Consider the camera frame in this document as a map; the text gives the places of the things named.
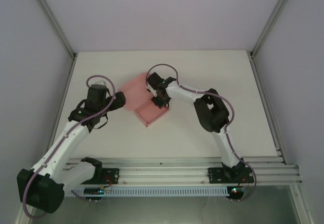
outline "cable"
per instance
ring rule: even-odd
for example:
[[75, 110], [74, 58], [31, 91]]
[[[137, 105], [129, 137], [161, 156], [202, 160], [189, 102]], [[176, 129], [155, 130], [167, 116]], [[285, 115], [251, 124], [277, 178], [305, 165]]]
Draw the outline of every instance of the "cable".
[[246, 200], [246, 199], [250, 198], [250, 197], [253, 195], [253, 193], [255, 192], [255, 189], [256, 189], [256, 187], [257, 187], [257, 175], [255, 174], [253, 168], [252, 168], [252, 167], [251, 167], [247, 162], [245, 162], [242, 158], [240, 158], [240, 157], [237, 155], [237, 153], [235, 152], [234, 147], [233, 147], [233, 145], [232, 145], [232, 142], [231, 142], [231, 140], [230, 140], [230, 138], [229, 138], [229, 135], [228, 135], [228, 131], [227, 131], [227, 129], [228, 129], [229, 125], [232, 124], [232, 122], [233, 122], [233, 120], [234, 120], [234, 117], [235, 117], [235, 111], [234, 111], [234, 108], [233, 108], [232, 104], [231, 104], [231, 103], [230, 103], [226, 98], [224, 98], [223, 96], [220, 96], [220, 95], [218, 95], [218, 94], [214, 94], [214, 93], [211, 93], [211, 92], [205, 92], [205, 91], [195, 91], [195, 90], [192, 90], [192, 89], [189, 89], [189, 88], [184, 87], [184, 86], [181, 85], [180, 82], [179, 82], [179, 73], [178, 73], [177, 69], [174, 68], [173, 66], [169, 65], [169, 64], [161, 63], [161, 64], [156, 64], [155, 66], [152, 66], [152, 67], [148, 70], [148, 72], [147, 72], [147, 74], [146, 74], [146, 79], [148, 78], [150, 71], [151, 71], [153, 68], [157, 67], [157, 66], [167, 66], [167, 67], [172, 68], [172, 69], [175, 71], [175, 73], [176, 73], [176, 82], [177, 82], [177, 84], [178, 84], [178, 86], [179, 86], [180, 88], [182, 88], [182, 89], [184, 89], [184, 90], [186, 90], [186, 91], [188, 91], [188, 92], [190, 92], [190, 93], [195, 93], [195, 94], [206, 94], [206, 95], [214, 96], [214, 97], [216, 97], [216, 98], [220, 98], [221, 100], [225, 101], [225, 102], [227, 103], [227, 105], [230, 107], [230, 109], [231, 109], [231, 111], [232, 111], [232, 116], [231, 116], [229, 122], [228, 122], [228, 123], [225, 125], [225, 127], [224, 127], [224, 130], [225, 130], [225, 134], [226, 134], [226, 138], [227, 138], [227, 141], [228, 141], [229, 147], [231, 148], [231, 150], [232, 150], [234, 156], [235, 156], [235, 157], [236, 157], [240, 162], [242, 162], [243, 164], [245, 164], [245, 165], [246, 165], [246, 166], [251, 170], [251, 172], [253, 173], [253, 176], [254, 176], [254, 186], [253, 186], [253, 189], [251, 190], [251, 192], [250, 192], [248, 195], [246, 195], [244, 198], [242, 198], [242, 199], [240, 199], [240, 200], [237, 200], [237, 201], [243, 201], [243, 200]]
[[[240, 186], [242, 184], [242, 180], [245, 180], [246, 183], [248, 183], [248, 186], [247, 187]], [[238, 183], [238, 185], [236, 187], [237, 188], [244, 187], [247, 190], [249, 188], [249, 184], [250, 184], [249, 180], [245, 176], [242, 176], [241, 179], [240, 179], [240, 181], [239, 181], [239, 183]]]
[[[108, 187], [111, 187], [111, 190], [110, 191], [112, 191], [112, 181], [111, 181], [111, 178], [107, 175], [107, 176], [105, 176], [104, 177], [105, 179], [107, 179], [107, 180], [109, 180], [109, 185], [106, 185], [106, 186], [104, 186], [104, 187], [101, 187], [102, 189], [106, 189], [106, 188], [108, 188]], [[74, 190], [71, 190], [71, 193], [74, 195], [74, 196], [76, 196], [78, 199], [80, 199], [80, 200], [83, 200], [83, 201], [87, 201], [87, 202], [91, 202], [91, 199], [87, 199], [86, 197], [83, 197], [83, 196], [80, 196], [80, 195], [78, 195]]]
[[98, 115], [102, 114], [103, 112], [105, 112], [106, 110], [108, 110], [108, 108], [110, 107], [110, 105], [112, 104], [113, 100], [114, 100], [114, 97], [115, 97], [115, 86], [114, 84], [112, 83], [112, 81], [105, 77], [105, 76], [102, 76], [102, 75], [93, 75], [91, 77], [89, 77], [86, 81], [86, 85], [87, 87], [90, 87], [89, 86], [89, 81], [92, 79], [92, 78], [95, 78], [95, 77], [100, 77], [100, 78], [103, 78], [103, 79], [106, 79], [111, 87], [112, 87], [112, 97], [111, 97], [111, 100], [110, 102], [108, 103], [108, 105], [103, 109], [101, 110], [100, 112], [96, 113], [96, 114], [93, 114], [83, 120], [81, 120], [80, 122], [76, 123], [74, 126], [71, 127], [71, 129], [66, 133], [66, 135], [64, 135], [62, 137], [62, 139], [60, 140], [60, 142], [57, 144], [57, 146], [54, 148], [54, 150], [52, 151], [52, 153], [49, 155], [49, 157], [45, 160], [44, 164], [36, 170], [36, 172], [32, 175], [32, 177], [30, 178], [30, 180], [28, 181], [27, 185], [26, 185], [26, 188], [25, 188], [25, 191], [24, 191], [24, 195], [23, 195], [23, 198], [22, 198], [22, 206], [23, 206], [23, 209], [24, 209], [24, 212], [25, 214], [30, 218], [30, 219], [40, 219], [42, 218], [45, 214], [43, 213], [42, 215], [39, 215], [39, 216], [34, 216], [32, 214], [29, 213], [28, 209], [27, 209], [27, 194], [28, 194], [28, 190], [30, 188], [30, 185], [31, 183], [33, 182], [33, 180], [35, 179], [35, 177], [37, 176], [37, 174], [39, 174], [39, 172], [49, 163], [49, 161], [52, 159], [52, 157], [54, 156], [54, 154], [57, 152], [57, 150], [60, 148], [60, 146], [62, 145], [62, 143], [64, 142], [64, 140], [66, 138], [68, 138], [68, 136], [71, 134], [71, 132], [77, 128], [79, 125], [81, 125], [82, 123], [94, 118], [94, 117], [97, 117]]

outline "pink box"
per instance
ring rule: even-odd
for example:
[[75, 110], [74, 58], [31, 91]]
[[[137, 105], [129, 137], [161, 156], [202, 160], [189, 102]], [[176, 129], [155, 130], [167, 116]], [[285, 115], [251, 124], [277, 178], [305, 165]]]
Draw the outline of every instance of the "pink box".
[[125, 108], [129, 111], [135, 111], [135, 115], [140, 121], [148, 127], [165, 113], [168, 108], [159, 109], [152, 102], [153, 94], [146, 89], [146, 73], [142, 73], [134, 79], [127, 82], [118, 91], [122, 91], [126, 98]]

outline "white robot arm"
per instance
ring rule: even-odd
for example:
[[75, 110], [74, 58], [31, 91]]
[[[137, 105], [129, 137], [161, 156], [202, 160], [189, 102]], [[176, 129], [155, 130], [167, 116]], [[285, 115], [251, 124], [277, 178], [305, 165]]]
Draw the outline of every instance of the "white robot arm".
[[[170, 99], [179, 99], [195, 107], [201, 126], [212, 134], [221, 152], [226, 176], [233, 182], [239, 180], [245, 164], [237, 158], [234, 147], [231, 148], [227, 140], [227, 136], [231, 139], [230, 134], [226, 135], [225, 132], [229, 112], [223, 101], [219, 97], [193, 93], [201, 91], [187, 86], [180, 87], [176, 79], [169, 77], [164, 80], [156, 72], [149, 75], [146, 82], [147, 89], [154, 95], [152, 101], [159, 108], [168, 105]], [[212, 88], [207, 92], [218, 95]]]
[[19, 172], [17, 183], [21, 202], [53, 213], [61, 205], [65, 193], [87, 180], [99, 179], [102, 163], [96, 159], [86, 157], [68, 171], [63, 172], [63, 168], [80, 142], [91, 133], [100, 119], [106, 117], [108, 120], [108, 111], [124, 106], [126, 100], [122, 92], [114, 94], [112, 103], [113, 96], [106, 98], [107, 92], [109, 93], [105, 85], [91, 85], [87, 99], [82, 100], [71, 112], [69, 122], [48, 152], [31, 170], [22, 169]]

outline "white wall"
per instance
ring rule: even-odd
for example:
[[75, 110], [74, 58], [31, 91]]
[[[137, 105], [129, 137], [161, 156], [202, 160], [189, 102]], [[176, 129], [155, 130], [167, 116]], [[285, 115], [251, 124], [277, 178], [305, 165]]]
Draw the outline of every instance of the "white wall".
[[324, 0], [289, 0], [257, 58], [289, 159], [324, 223]]
[[47, 0], [73, 49], [251, 50], [277, 0]]
[[16, 176], [45, 151], [70, 58], [35, 0], [0, 0], [0, 12], [0, 223], [12, 223]]

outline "white tabletop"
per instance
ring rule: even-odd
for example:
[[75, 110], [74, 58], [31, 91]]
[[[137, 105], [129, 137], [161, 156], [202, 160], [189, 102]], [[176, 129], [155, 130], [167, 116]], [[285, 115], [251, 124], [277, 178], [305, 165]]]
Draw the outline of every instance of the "white tabletop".
[[[235, 120], [230, 132], [239, 155], [277, 155], [246, 51], [81, 52], [56, 137], [70, 112], [87, 97], [85, 82], [89, 76], [105, 75], [119, 88], [158, 63], [176, 67], [182, 84], [212, 87], [232, 103]], [[164, 78], [175, 76], [167, 67], [155, 71]], [[148, 128], [124, 108], [109, 112], [108, 117], [108, 124], [93, 130], [73, 158], [220, 157], [213, 137], [200, 126], [194, 107], [184, 102], [171, 100], [169, 112]]]

